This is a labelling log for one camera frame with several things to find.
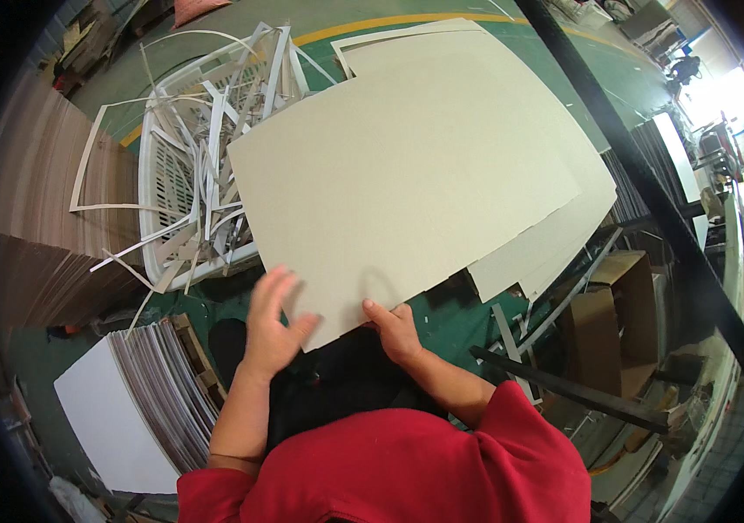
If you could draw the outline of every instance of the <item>factory floor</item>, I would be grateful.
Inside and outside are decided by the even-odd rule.
[[[388,0],[366,3],[359,0],[330,0],[319,3],[316,11],[306,3],[294,0],[258,2],[240,0],[228,7],[199,17],[183,29],[211,29],[238,37],[249,36],[259,22],[272,26],[290,24],[294,42],[339,78],[332,62],[334,39],[426,23],[447,17],[465,17],[477,21],[499,38],[544,81],[568,108],[599,151],[608,148],[605,138],[589,116],[578,95],[564,76],[543,42],[528,25],[517,6],[508,0],[499,4],[513,20],[502,15],[489,2],[439,0],[424,3],[419,0]],[[142,37],[149,44],[169,34],[173,17],[167,18]],[[636,126],[661,106],[670,102],[665,78],[659,69],[640,54],[613,24],[598,30],[575,26],[564,20],[570,40],[592,69],[600,84],[609,93],[619,116],[628,128]],[[149,67],[158,81],[195,58],[226,45],[222,37],[189,34],[167,39],[147,50]],[[314,70],[306,69],[312,89],[324,89],[327,80]],[[474,86],[478,95],[479,86]],[[146,96],[150,83],[137,43],[133,43],[108,68],[100,69],[84,86],[73,93],[72,101],[91,120],[102,104]],[[139,124],[143,104],[125,105],[109,110],[103,128],[116,140],[135,152],[139,149]],[[156,295],[146,308],[143,319],[158,319],[168,314],[186,312],[199,340],[206,346],[210,326],[218,319],[243,319],[247,313],[252,281],[259,269],[227,279],[201,282],[189,292]],[[471,371],[478,367],[467,353],[472,345],[485,346],[499,338],[490,307],[499,303],[506,318],[523,313],[527,302],[508,293],[486,304],[476,299],[462,299],[457,290],[442,286],[437,292],[425,293],[409,301],[414,310],[422,343],[446,360]],[[546,314],[535,310],[532,321]],[[47,341],[43,329],[15,329],[9,335],[7,361],[17,374],[32,412],[32,423],[40,437],[47,461],[57,475],[84,485],[94,493],[106,494],[95,471],[80,448],[72,428],[64,417],[53,390],[53,381],[88,350],[97,338],[90,329],[69,340]],[[158,496],[153,508],[155,516],[171,519],[176,514],[173,496]]]

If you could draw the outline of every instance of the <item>person's left hand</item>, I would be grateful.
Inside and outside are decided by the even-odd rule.
[[[279,265],[262,276],[253,289],[241,365],[259,379],[269,382],[287,367],[319,322],[319,316],[308,312],[287,327],[279,321],[282,300],[296,283],[294,273]]]

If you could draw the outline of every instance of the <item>red shirt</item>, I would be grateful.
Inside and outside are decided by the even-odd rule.
[[[288,438],[258,479],[195,470],[177,492],[180,523],[588,523],[590,479],[566,436],[504,382],[473,434],[416,410],[358,413]]]

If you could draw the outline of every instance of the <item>yellow floor line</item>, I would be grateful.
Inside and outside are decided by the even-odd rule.
[[[388,25],[398,25],[398,24],[419,24],[421,22],[438,22],[440,20],[449,20],[451,18],[465,18],[466,20],[473,20],[474,22],[505,22],[507,24],[521,24],[521,25],[531,25],[526,18],[514,18],[513,20],[509,19],[508,17],[505,17],[500,14],[472,14],[472,13],[425,13],[425,14],[402,14],[398,16],[393,17],[382,17],[382,18],[370,18],[368,20],[359,20],[357,22],[352,22],[350,24],[343,24],[343,25],[336,25],[333,27],[326,27],[325,29],[320,29],[318,31],[314,31],[313,33],[304,34],[302,36],[297,36],[294,38],[294,44],[297,46],[302,47],[305,44],[311,44],[312,42],[317,42],[318,40],[323,40],[325,38],[331,38],[335,36],[339,36],[341,34],[346,33],[353,33],[355,31],[362,31],[364,29],[371,29],[374,27],[384,27]],[[567,34],[572,34],[575,36],[584,37],[588,40],[593,40],[594,42],[598,42],[599,44],[608,45],[613,48],[617,48],[619,51],[622,51],[624,53],[632,54],[639,58],[644,58],[641,54],[639,54],[636,50],[629,48],[622,48],[618,47],[616,44],[613,44],[612,42],[608,42],[607,40],[603,38],[599,38],[597,36],[594,36],[592,34],[582,33],[581,31],[576,31],[573,28],[561,26],[562,29]],[[134,142],[137,138],[139,138],[139,135],[143,131],[143,125],[139,124],[134,131],[129,132],[125,138],[119,141],[119,144],[123,147],[127,147],[131,143]]]

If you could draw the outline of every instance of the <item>cardboard box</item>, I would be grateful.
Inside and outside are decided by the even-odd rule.
[[[617,251],[602,260],[587,292],[561,315],[561,326],[568,339],[569,379],[614,396],[636,396],[658,362],[645,251]]]

